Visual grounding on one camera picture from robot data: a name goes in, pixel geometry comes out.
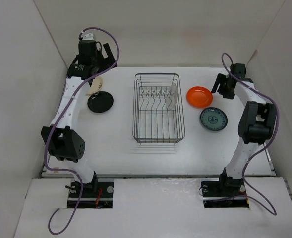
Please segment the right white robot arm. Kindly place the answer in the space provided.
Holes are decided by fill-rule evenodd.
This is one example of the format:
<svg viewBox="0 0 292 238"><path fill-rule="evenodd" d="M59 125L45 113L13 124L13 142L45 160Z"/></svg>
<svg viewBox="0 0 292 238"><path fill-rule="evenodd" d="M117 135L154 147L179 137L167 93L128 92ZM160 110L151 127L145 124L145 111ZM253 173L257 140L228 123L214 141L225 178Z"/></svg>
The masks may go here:
<svg viewBox="0 0 292 238"><path fill-rule="evenodd" d="M244 104L238 124L239 141L230 162L223 169L219 181L212 186L211 197L233 197L244 192L244 173L250 157L269 140L274 132L277 110L256 93L253 81L246 78L244 64L230 65L230 74L218 74L212 93L223 98L237 96Z"/></svg>

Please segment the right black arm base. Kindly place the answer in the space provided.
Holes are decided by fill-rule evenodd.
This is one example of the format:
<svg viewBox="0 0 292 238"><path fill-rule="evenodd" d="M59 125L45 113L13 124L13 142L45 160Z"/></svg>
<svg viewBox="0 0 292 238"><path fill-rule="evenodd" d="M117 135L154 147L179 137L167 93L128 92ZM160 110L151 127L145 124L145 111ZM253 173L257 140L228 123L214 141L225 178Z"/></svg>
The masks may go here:
<svg viewBox="0 0 292 238"><path fill-rule="evenodd" d="M201 194L204 208L249 208L245 197L245 188L227 186L219 181L201 182Z"/></svg>

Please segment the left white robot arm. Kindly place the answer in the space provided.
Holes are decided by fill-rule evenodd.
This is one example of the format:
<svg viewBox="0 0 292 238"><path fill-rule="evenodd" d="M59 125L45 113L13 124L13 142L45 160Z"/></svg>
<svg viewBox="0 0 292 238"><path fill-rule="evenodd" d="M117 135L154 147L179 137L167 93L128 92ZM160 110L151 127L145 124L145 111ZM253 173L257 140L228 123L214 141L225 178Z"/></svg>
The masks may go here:
<svg viewBox="0 0 292 238"><path fill-rule="evenodd" d="M101 44L92 38L81 38L78 54L69 66L66 85L58 111L50 125L42 127L45 143L44 165L52 172L73 174L76 186L88 197L98 191L92 181L94 171L83 159L85 141L76 132L78 117L84 99L96 77L117 66L108 43Z"/></svg>

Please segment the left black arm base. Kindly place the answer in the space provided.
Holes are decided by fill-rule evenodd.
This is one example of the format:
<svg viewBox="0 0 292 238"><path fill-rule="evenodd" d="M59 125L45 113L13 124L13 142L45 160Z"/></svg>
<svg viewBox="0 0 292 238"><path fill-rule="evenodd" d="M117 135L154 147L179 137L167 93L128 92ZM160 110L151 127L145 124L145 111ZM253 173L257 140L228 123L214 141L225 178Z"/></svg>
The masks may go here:
<svg viewBox="0 0 292 238"><path fill-rule="evenodd" d="M113 207L114 182L103 181L96 184L97 188L86 184L78 205L79 209L111 209ZM80 194L80 183L73 181L69 189L67 208L75 208Z"/></svg>

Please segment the clear glass plate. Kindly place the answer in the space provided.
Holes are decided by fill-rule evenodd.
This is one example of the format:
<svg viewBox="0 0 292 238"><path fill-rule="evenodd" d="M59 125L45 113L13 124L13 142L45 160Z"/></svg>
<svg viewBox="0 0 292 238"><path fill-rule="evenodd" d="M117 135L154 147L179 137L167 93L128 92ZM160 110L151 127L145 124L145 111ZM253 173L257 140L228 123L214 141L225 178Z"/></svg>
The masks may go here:
<svg viewBox="0 0 292 238"><path fill-rule="evenodd" d="M170 87L166 90L166 106L167 110L173 110L178 100L178 86L172 83Z"/></svg>

